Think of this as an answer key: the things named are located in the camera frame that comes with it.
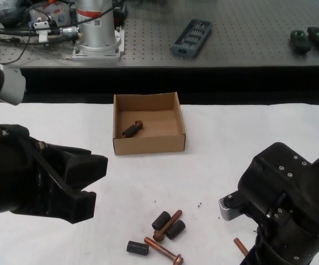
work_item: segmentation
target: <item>bolt head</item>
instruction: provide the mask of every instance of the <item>bolt head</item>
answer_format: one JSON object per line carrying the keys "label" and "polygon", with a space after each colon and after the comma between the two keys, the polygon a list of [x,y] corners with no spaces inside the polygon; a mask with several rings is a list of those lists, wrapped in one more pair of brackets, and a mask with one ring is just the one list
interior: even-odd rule
{"label": "bolt head", "polygon": [[135,125],[139,125],[139,129],[143,127],[143,122],[140,120],[135,121]]}
{"label": "bolt head", "polygon": [[164,235],[161,234],[159,231],[156,230],[156,231],[153,233],[153,239],[156,240],[157,242],[161,242],[161,241],[163,241],[163,239],[164,239]]}
{"label": "bolt head", "polygon": [[182,265],[184,263],[184,259],[182,255],[178,255],[177,258],[173,261],[173,265]]}

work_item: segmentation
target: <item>gray cylinder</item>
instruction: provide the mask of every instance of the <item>gray cylinder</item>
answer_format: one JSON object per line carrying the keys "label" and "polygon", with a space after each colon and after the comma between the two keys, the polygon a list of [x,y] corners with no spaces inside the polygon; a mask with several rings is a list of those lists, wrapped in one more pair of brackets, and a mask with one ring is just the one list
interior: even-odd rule
{"label": "gray cylinder", "polygon": [[[94,18],[112,7],[111,0],[76,0],[79,22]],[[89,51],[102,51],[119,45],[114,33],[113,11],[96,20],[79,25],[80,47]]]}

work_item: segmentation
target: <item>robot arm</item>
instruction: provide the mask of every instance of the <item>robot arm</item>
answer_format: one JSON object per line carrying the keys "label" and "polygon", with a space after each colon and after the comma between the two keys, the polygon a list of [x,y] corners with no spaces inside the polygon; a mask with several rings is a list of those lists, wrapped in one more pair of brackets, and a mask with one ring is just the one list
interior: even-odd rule
{"label": "robot arm", "polygon": [[[0,65],[0,101],[17,105],[25,78]],[[62,218],[93,217],[94,192],[81,191],[107,172],[108,159],[84,149],[50,145],[20,125],[0,125],[0,213]]]}
{"label": "robot arm", "polygon": [[245,214],[258,224],[241,265],[308,265],[319,252],[319,159],[311,164],[276,143],[253,159],[220,208],[225,220]]}

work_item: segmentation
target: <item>gray plastic tray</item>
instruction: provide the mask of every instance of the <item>gray plastic tray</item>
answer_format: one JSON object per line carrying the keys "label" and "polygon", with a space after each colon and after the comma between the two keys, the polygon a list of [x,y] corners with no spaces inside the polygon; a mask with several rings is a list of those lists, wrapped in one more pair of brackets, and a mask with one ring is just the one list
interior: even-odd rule
{"label": "gray plastic tray", "polygon": [[171,47],[172,54],[180,57],[195,57],[211,32],[211,28],[212,22],[193,19]]}

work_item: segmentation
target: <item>silver metal plate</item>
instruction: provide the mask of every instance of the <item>silver metal plate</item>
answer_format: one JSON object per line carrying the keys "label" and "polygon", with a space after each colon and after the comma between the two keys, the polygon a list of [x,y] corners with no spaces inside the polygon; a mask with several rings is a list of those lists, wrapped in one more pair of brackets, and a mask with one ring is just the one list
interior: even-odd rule
{"label": "silver metal plate", "polygon": [[[73,45],[31,46],[13,66],[44,67],[234,67],[319,66],[319,50],[293,53],[292,30],[319,27],[319,0],[133,0],[128,1],[125,54],[120,61],[72,61]],[[214,26],[194,59],[170,47],[198,18]],[[23,46],[1,44],[0,62],[14,60]]]}

